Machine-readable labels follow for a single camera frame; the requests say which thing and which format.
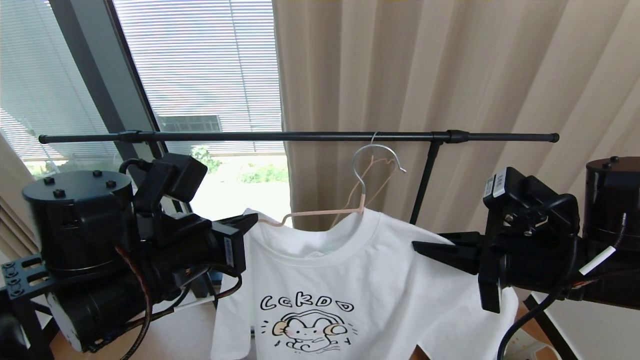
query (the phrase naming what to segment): bolt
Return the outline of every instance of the bolt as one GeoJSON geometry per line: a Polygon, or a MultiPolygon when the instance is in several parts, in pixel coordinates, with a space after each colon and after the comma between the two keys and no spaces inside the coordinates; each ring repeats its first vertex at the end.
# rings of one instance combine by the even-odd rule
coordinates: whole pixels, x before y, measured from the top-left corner
{"type": "Polygon", "coordinates": [[[53,197],[58,198],[58,197],[65,197],[65,196],[67,196],[67,194],[65,193],[64,190],[62,189],[53,190],[53,197]]]}

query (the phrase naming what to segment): black lettering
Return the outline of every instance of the black lettering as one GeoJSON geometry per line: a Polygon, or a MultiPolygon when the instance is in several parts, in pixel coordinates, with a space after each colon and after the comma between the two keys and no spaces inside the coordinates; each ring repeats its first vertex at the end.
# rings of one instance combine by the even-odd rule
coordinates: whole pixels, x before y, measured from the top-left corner
{"type": "Polygon", "coordinates": [[[288,297],[279,298],[278,299],[278,304],[280,304],[281,306],[293,307],[293,305],[291,305],[291,300],[289,300],[288,297]]]}
{"type": "Polygon", "coordinates": [[[316,300],[316,306],[329,306],[331,304],[331,298],[326,296],[321,296],[316,300]]]}
{"type": "Polygon", "coordinates": [[[274,309],[276,307],[276,304],[269,304],[269,301],[271,299],[273,299],[273,297],[271,295],[265,296],[264,299],[262,299],[262,301],[260,301],[260,308],[262,310],[274,309]]]}
{"type": "Polygon", "coordinates": [[[346,311],[347,313],[350,313],[353,311],[353,305],[349,304],[348,302],[342,302],[342,301],[335,301],[335,304],[338,305],[339,308],[341,308],[343,311],[346,311]]]}
{"type": "Polygon", "coordinates": [[[311,295],[307,295],[302,291],[298,291],[296,293],[296,306],[300,307],[302,305],[313,305],[314,303],[311,301],[311,295]]]}

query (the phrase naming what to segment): beige curtain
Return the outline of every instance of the beige curtain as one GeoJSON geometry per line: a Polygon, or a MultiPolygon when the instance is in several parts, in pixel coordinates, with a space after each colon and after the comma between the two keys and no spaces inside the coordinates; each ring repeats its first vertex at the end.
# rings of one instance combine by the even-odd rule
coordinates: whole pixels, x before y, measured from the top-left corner
{"type": "Polygon", "coordinates": [[[33,176],[0,135],[0,252],[9,259],[38,252],[22,188],[33,176]]]}
{"type": "MultiPolygon", "coordinates": [[[[484,182],[505,166],[581,203],[589,160],[640,154],[640,0],[275,0],[274,12],[287,131],[561,135],[443,145],[418,219],[426,229],[483,231],[484,182]]],[[[362,145],[288,143],[293,210],[341,208],[362,145]]],[[[409,171],[369,207],[408,221],[428,143],[387,145],[409,171]]],[[[367,176],[367,193],[386,166],[367,176]]],[[[315,230],[333,218],[295,221],[315,230]]]]}

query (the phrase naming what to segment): shirt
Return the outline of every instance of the shirt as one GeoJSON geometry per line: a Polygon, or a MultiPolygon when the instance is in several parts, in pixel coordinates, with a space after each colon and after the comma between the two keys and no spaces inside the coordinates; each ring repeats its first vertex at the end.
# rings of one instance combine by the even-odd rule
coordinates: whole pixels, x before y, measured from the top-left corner
{"type": "MultiPolygon", "coordinates": [[[[517,299],[500,314],[481,307],[477,277],[413,251],[448,243],[366,209],[329,231],[258,223],[244,237],[243,285],[220,299],[212,360],[242,359],[255,331],[258,359],[493,359],[517,299]]],[[[224,276],[222,290],[235,278],[224,276]]]]}

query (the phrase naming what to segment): window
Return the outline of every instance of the window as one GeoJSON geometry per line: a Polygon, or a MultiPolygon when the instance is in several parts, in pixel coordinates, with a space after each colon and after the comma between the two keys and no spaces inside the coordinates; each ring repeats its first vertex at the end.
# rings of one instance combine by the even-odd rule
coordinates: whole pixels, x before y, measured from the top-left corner
{"type": "MultiPolygon", "coordinates": [[[[161,131],[281,131],[271,0],[114,0],[161,131]]],[[[195,212],[291,212],[282,142],[168,142],[209,167],[195,212]]]]}
{"type": "Polygon", "coordinates": [[[49,3],[2,1],[0,33],[0,129],[31,173],[117,169],[122,159],[113,143],[36,139],[107,133],[49,3]]]}

